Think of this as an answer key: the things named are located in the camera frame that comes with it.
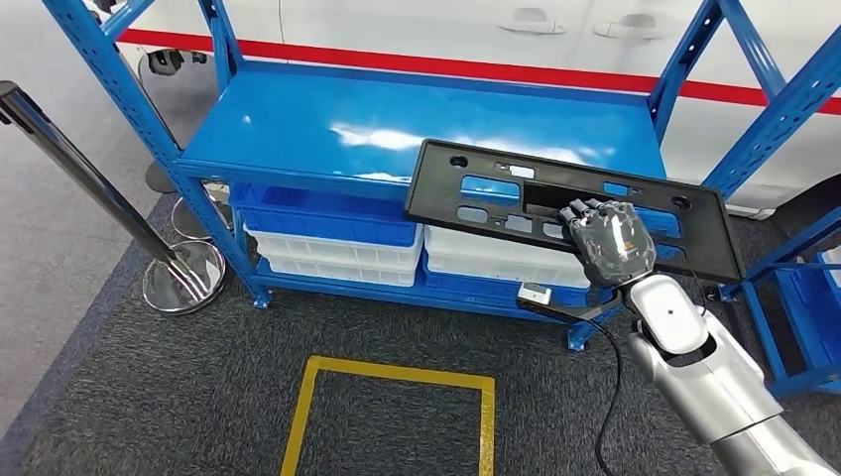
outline blue metal shelf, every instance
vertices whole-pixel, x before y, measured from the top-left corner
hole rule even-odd
[[[831,340],[837,338],[837,334],[824,335],[820,331],[816,318],[827,318],[827,316],[813,314],[814,310],[803,300],[803,296],[809,296],[809,286],[807,283],[802,283],[798,291],[798,284],[795,282],[798,273],[802,271],[821,272],[841,268],[841,265],[794,261],[801,253],[839,229],[841,229],[841,207],[827,213],[769,253],[748,270],[747,279],[744,282],[720,288],[721,298],[725,301],[733,300],[738,292],[744,295],[745,304],[757,326],[760,342],[774,374],[775,380],[769,384],[769,390],[777,397],[787,397],[809,390],[841,394],[841,361],[835,359],[834,354],[827,350],[830,347],[837,349],[841,346],[841,342]],[[822,273],[819,278],[830,279]],[[756,286],[760,283],[771,283],[779,294],[788,324],[806,364],[805,371],[799,374],[789,375],[785,369],[768,318],[757,296]]]
[[[438,307],[441,309],[475,312],[557,324],[557,321],[555,320],[527,310],[518,309],[512,306],[499,305],[497,303],[497,299],[490,301],[480,297],[469,297],[428,288],[425,281],[426,276],[423,273],[421,266],[418,266],[415,277],[415,285],[410,288],[275,273],[271,270],[271,268],[269,268],[269,262],[265,258],[261,258],[258,262],[257,275],[254,279],[258,283],[268,287],[285,288],[289,290],[312,293],[327,293],[352,298],[384,300],[387,302]],[[616,310],[618,309],[614,308],[609,310],[600,316],[598,320],[606,320],[608,317],[613,315]],[[585,342],[594,331],[595,329],[587,323],[569,326],[567,330],[567,347],[571,350],[583,350]]]
[[[827,353],[825,342],[812,318],[811,311],[797,292],[793,281],[792,271],[776,271],[774,273],[782,307],[791,325],[794,339],[810,370],[821,369],[835,365],[841,367],[841,362],[835,362]],[[813,390],[831,394],[841,394],[841,380],[818,385]]]
[[[641,96],[256,61],[240,66],[178,163],[403,201],[425,138],[665,177]]]
[[[255,269],[241,233],[231,236],[207,198],[203,179],[403,201],[426,138],[663,178],[659,142],[680,85],[726,16],[773,98],[704,182],[726,198],[841,85],[841,29],[782,85],[779,70],[737,0],[701,3],[648,97],[245,61],[222,0],[197,0],[213,38],[222,93],[182,150],[114,48],[114,39],[151,1],[129,0],[100,28],[81,0],[43,0],[260,307],[269,303],[266,286],[280,286],[534,318],[453,301],[423,286],[403,292],[367,289],[267,274],[263,265]],[[235,216],[235,222],[241,225],[242,220]],[[570,342],[583,348],[591,330],[573,330]]]

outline white car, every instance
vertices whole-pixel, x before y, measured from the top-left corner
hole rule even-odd
[[[103,21],[108,1],[85,0]],[[841,3],[834,0],[742,3],[786,79],[841,24]],[[541,80],[556,85],[639,92],[654,85],[699,1],[225,0],[224,5],[246,57],[322,62],[342,56],[381,69],[416,64],[419,72],[423,59],[437,58],[451,60],[446,73],[471,69],[473,76],[476,65],[467,61],[481,61],[487,63],[481,71],[495,79],[539,66],[552,69]],[[157,0],[120,40],[131,63],[147,60],[162,74],[175,73],[190,52],[212,51],[197,0]],[[412,58],[396,64],[395,57],[371,53]],[[670,179],[701,183],[762,111],[764,95],[726,22],[690,80],[691,95],[703,99],[678,98],[662,155]],[[836,94],[736,191],[731,211],[765,218],[841,175],[839,131]]]

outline black plastic panel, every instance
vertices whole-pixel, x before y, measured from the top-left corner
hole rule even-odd
[[[462,193],[466,176],[515,183],[520,196],[513,199],[493,192]],[[627,194],[605,191],[605,182],[611,184],[609,189],[626,187]],[[674,215],[681,230],[679,238],[656,233],[652,236],[656,243],[678,248],[682,253],[670,259],[658,258],[659,271],[689,276],[694,273],[718,282],[736,282],[745,277],[721,196],[716,190],[685,183],[427,140],[420,148],[405,213],[420,223],[577,253],[565,228],[561,237],[543,232],[545,224],[559,224],[557,211],[575,198],[630,201]],[[459,218],[460,207],[484,210],[487,218]],[[510,215],[530,220],[531,231],[506,227]]]

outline car door handle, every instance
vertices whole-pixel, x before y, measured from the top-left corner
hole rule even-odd
[[[543,8],[525,7],[514,11],[510,20],[498,26],[508,32],[528,35],[560,35],[566,33],[563,26],[550,19]]]
[[[668,35],[668,31],[659,25],[657,19],[646,13],[632,13],[618,22],[599,23],[593,27],[593,33],[600,37],[641,40],[656,40]]]

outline stanchion post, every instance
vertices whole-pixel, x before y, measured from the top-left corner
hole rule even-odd
[[[146,270],[144,300],[173,314],[196,310],[221,291],[225,261],[219,251],[200,241],[169,246],[125,196],[12,81],[0,81],[0,122],[15,124],[73,181],[78,183],[155,261]]]

